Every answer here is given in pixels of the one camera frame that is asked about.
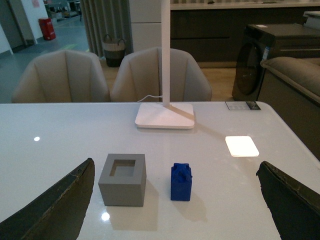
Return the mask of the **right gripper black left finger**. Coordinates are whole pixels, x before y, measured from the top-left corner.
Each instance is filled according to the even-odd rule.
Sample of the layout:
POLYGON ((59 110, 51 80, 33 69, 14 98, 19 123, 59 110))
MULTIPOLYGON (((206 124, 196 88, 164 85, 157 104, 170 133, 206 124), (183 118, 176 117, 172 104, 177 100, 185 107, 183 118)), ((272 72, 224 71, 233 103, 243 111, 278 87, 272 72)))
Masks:
POLYGON ((2 240, 75 240, 93 193, 95 163, 88 158, 0 224, 2 240))

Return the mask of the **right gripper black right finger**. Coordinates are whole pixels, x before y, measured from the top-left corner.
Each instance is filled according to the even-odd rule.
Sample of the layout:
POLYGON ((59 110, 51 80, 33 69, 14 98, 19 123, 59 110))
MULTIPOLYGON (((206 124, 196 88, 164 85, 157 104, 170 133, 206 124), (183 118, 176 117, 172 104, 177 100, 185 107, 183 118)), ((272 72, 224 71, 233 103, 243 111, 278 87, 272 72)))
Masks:
POLYGON ((258 171, 261 193, 282 240, 320 238, 320 194, 267 161, 258 171))

